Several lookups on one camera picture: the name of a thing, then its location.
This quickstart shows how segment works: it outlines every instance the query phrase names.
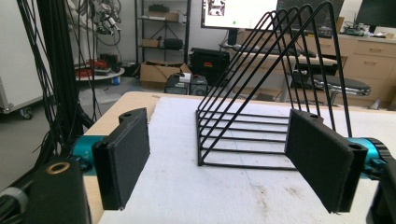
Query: black case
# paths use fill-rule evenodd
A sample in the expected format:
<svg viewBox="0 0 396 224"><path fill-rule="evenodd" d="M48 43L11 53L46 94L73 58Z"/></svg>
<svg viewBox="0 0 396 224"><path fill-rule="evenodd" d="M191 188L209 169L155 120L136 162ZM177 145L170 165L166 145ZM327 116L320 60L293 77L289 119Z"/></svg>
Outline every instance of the black case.
<svg viewBox="0 0 396 224"><path fill-rule="evenodd" d="M91 223L77 161L57 159L35 172L22 223Z"/></svg>
<svg viewBox="0 0 396 224"><path fill-rule="evenodd" d="M213 49L193 48L190 54L190 70L195 75L205 76L209 86L214 86L230 63L230 54Z"/></svg>
<svg viewBox="0 0 396 224"><path fill-rule="evenodd" d="M166 38L163 41L165 49L183 49L183 41L177 38Z"/></svg>
<svg viewBox="0 0 396 224"><path fill-rule="evenodd" d="M120 125L92 146L105 210L122 210L149 158L146 108L119 116Z"/></svg>

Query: black equipment case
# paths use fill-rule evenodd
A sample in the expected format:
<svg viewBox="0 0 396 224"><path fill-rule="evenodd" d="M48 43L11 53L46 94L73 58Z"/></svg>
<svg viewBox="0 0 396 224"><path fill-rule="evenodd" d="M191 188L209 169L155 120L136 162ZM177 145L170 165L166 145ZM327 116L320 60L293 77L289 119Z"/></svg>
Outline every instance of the black equipment case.
<svg viewBox="0 0 396 224"><path fill-rule="evenodd" d="M209 86L216 83L221 85L222 81L218 79L222 76L230 63L230 54L225 51L213 49L193 48L190 54L190 70L195 75L205 76Z"/></svg>

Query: red object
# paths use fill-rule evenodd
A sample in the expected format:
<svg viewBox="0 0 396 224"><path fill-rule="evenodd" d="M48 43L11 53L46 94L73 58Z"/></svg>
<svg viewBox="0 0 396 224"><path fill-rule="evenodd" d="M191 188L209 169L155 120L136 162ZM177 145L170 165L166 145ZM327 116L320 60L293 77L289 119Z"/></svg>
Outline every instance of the red object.
<svg viewBox="0 0 396 224"><path fill-rule="evenodd" d="M95 67L95 68L104 69L104 70L108 68L107 63L105 62L105 60L100 60L100 59L99 60L93 60L93 59L88 60L87 64L89 66L92 66L92 67Z"/></svg>
<svg viewBox="0 0 396 224"><path fill-rule="evenodd" d="M92 70L90 68L81 68L75 70L76 77L91 77Z"/></svg>

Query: black bag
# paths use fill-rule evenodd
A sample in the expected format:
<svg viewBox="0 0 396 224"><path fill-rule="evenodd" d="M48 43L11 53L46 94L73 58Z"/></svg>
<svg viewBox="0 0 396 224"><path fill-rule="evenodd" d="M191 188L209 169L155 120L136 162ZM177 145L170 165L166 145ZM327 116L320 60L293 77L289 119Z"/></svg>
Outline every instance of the black bag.
<svg viewBox="0 0 396 224"><path fill-rule="evenodd" d="M183 49L183 41L177 38L166 38L163 41L165 49Z"/></svg>

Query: drawer handle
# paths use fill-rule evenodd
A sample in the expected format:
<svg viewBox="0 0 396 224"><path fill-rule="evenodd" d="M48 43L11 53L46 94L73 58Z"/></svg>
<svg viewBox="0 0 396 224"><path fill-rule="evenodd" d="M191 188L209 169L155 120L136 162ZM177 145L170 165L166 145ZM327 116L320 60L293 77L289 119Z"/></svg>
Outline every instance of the drawer handle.
<svg viewBox="0 0 396 224"><path fill-rule="evenodd" d="M382 51L382 49L370 48L370 51Z"/></svg>
<svg viewBox="0 0 396 224"><path fill-rule="evenodd" d="M376 62L373 62L373 61L364 61L364 63L372 64L372 65L375 65L375 64L376 64Z"/></svg>

